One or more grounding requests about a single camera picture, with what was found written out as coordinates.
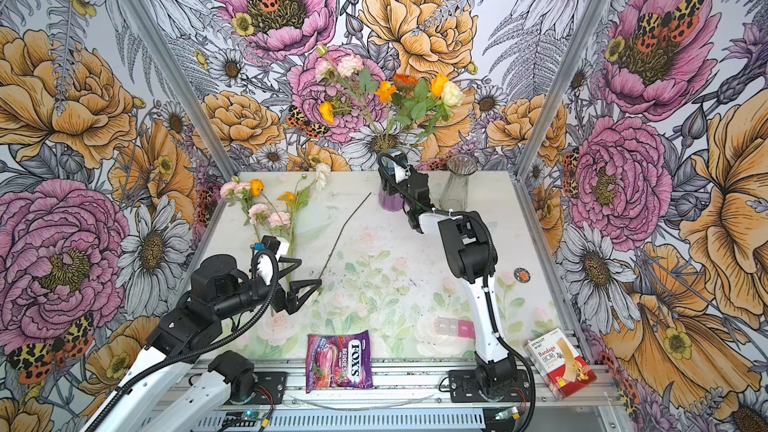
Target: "purple candy bag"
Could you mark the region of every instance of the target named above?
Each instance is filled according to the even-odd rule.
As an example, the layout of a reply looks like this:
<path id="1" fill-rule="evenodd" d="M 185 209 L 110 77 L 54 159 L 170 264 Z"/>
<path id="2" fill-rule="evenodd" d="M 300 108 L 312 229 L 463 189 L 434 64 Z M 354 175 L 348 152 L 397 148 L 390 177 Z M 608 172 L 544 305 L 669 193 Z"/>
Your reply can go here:
<path id="1" fill-rule="evenodd" d="M 329 388 L 373 389 L 368 331 L 354 335 L 310 334 L 306 392 Z"/>

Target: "red and white box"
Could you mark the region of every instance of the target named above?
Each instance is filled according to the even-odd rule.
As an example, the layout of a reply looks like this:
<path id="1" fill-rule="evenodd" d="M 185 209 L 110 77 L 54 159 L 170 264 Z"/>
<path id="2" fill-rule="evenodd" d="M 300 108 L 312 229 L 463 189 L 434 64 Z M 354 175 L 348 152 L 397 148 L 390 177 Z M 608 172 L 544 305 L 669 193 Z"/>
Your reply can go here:
<path id="1" fill-rule="evenodd" d="M 529 341 L 525 352 L 539 373 L 546 377 L 549 388 L 558 400 L 570 397 L 597 379 L 594 371 L 559 328 Z"/>

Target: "metal pole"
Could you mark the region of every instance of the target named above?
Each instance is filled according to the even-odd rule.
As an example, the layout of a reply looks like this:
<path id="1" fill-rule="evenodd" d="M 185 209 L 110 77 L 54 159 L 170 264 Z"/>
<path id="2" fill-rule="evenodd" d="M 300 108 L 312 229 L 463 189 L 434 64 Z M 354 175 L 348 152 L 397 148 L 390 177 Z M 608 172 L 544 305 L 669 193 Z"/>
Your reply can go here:
<path id="1" fill-rule="evenodd" d="M 149 52 L 154 59 L 165 65 L 165 76 L 168 78 L 170 86 L 174 88 L 181 106 L 189 114 L 192 122 L 197 127 L 200 138 L 210 151 L 216 165 L 221 170 L 225 178 L 236 174 L 232 161 L 226 154 L 226 149 L 221 144 L 218 135 L 210 125 L 208 117 L 203 112 L 200 101 L 197 99 L 192 85 L 187 81 L 187 77 L 181 70 L 181 66 L 176 60 L 176 56 L 170 50 L 168 42 L 165 41 L 165 35 L 150 12 L 145 0 L 120 0 L 122 7 L 132 19 L 134 24 L 138 25 L 138 33 L 141 39 L 147 45 Z"/>
<path id="2" fill-rule="evenodd" d="M 547 129 L 554 116 L 558 112 L 558 106 L 562 100 L 563 94 L 565 94 L 566 87 L 571 81 L 573 74 L 576 72 L 576 68 L 579 64 L 579 59 L 584 49 L 587 47 L 587 41 L 589 40 L 595 24 L 600 20 L 605 6 L 610 0 L 589 0 L 587 3 L 587 9 L 584 11 L 580 21 L 576 24 L 574 32 L 571 35 L 571 41 L 568 43 L 568 48 L 565 51 L 565 55 L 560 61 L 558 72 L 554 74 L 554 80 L 552 85 L 547 91 L 547 98 L 544 101 L 542 107 L 542 113 L 539 115 L 536 124 L 531 130 L 531 136 L 528 138 L 528 142 L 525 144 L 523 155 L 517 164 L 517 168 L 514 173 L 518 179 L 523 179 L 525 174 L 531 168 L 533 159 L 538 154 L 539 147 L 544 142 L 544 137 L 547 135 Z"/>

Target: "round sticker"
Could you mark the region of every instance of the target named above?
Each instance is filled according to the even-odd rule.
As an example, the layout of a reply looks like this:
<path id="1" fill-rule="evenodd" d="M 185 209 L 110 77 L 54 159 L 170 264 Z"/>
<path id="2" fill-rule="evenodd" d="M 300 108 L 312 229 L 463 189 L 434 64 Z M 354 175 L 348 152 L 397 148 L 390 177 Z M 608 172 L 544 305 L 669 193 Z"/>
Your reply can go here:
<path id="1" fill-rule="evenodd" d="M 514 270 L 514 278 L 516 278 L 518 282 L 522 282 L 524 284 L 531 280 L 531 274 L 528 273 L 528 271 L 524 268 L 518 267 Z"/>

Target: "table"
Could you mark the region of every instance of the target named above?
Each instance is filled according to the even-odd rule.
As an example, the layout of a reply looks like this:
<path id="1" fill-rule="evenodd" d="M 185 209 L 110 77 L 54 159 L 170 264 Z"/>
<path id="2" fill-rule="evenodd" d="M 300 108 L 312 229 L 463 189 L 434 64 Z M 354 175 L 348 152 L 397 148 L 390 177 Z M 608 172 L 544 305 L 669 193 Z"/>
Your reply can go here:
<path id="1" fill-rule="evenodd" d="M 312 173 L 303 183 L 310 183 Z M 293 191 L 302 172 L 244 173 L 258 178 L 274 204 Z M 430 172 L 432 200 L 448 172 Z M 270 311 L 248 333 L 228 346 L 252 360 L 299 359 L 306 355 L 307 334 L 351 334 L 369 330 L 374 358 L 473 358 L 474 341 L 438 335 L 436 318 L 471 320 L 469 306 L 446 264 L 437 235 L 422 235 L 408 226 L 402 212 L 388 212 L 378 203 L 377 172 L 334 172 L 296 219 L 294 255 L 303 260 L 293 280 L 317 278 L 344 221 L 352 217 L 322 274 L 322 288 L 294 315 Z M 477 172 L 469 180 L 468 209 L 488 226 L 496 249 L 500 324 L 508 342 L 518 349 L 527 340 L 560 326 L 533 242 L 506 172 Z M 256 240 L 239 206 L 227 207 L 216 224 L 204 256 L 231 254 L 238 268 L 250 266 Z M 526 269 L 527 283 L 514 278 Z M 227 332 L 230 322 L 225 323 Z M 217 350 L 206 358 L 215 357 Z"/>

